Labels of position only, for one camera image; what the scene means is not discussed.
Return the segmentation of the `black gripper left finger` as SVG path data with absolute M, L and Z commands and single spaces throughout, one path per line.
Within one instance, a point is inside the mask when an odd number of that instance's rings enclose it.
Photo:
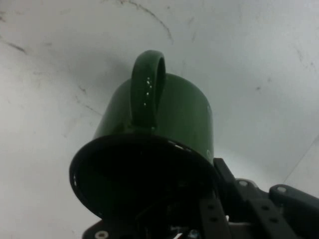
M 220 201 L 212 195 L 166 197 L 131 216 L 103 217 L 84 239 L 228 239 L 230 229 Z

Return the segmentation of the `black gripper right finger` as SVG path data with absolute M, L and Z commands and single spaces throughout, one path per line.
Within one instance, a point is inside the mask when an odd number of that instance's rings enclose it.
M 222 158 L 215 158 L 218 193 L 234 238 L 317 239 L 319 200 L 285 184 L 268 192 L 253 181 L 236 179 Z

